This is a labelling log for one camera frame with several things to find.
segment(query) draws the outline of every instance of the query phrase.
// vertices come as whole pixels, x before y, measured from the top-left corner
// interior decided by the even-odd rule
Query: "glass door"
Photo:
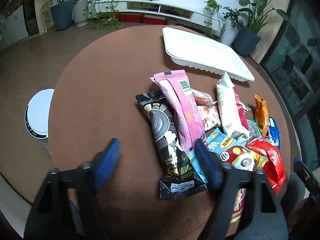
[[[320,24],[305,0],[291,0],[288,14],[261,66],[292,117],[304,163],[314,170],[320,165]]]

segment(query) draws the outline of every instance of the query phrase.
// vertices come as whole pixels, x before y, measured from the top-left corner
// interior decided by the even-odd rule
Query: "black snack package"
[[[160,198],[178,199],[207,190],[179,144],[173,110],[161,90],[137,95],[136,100],[151,122],[165,169],[159,181]]]

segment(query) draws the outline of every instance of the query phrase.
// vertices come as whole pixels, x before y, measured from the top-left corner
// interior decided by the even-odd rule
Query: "white trash can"
[[[36,93],[31,98],[25,114],[28,132],[41,141],[50,154],[48,121],[53,93],[54,89],[45,89]]]

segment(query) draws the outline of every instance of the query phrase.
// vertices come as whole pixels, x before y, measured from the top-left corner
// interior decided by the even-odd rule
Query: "blue-gray plant pot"
[[[50,7],[54,29],[56,31],[65,30],[72,24],[72,1],[66,1]]]
[[[260,40],[261,38],[257,34],[248,28],[242,28],[233,41],[232,48],[236,53],[242,56],[248,56]]]

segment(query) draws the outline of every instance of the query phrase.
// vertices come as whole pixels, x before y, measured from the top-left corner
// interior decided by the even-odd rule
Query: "red box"
[[[126,23],[140,23],[141,14],[129,14],[129,13],[120,13],[119,21]]]
[[[145,15],[143,18],[145,24],[165,25],[165,18],[160,16]]]

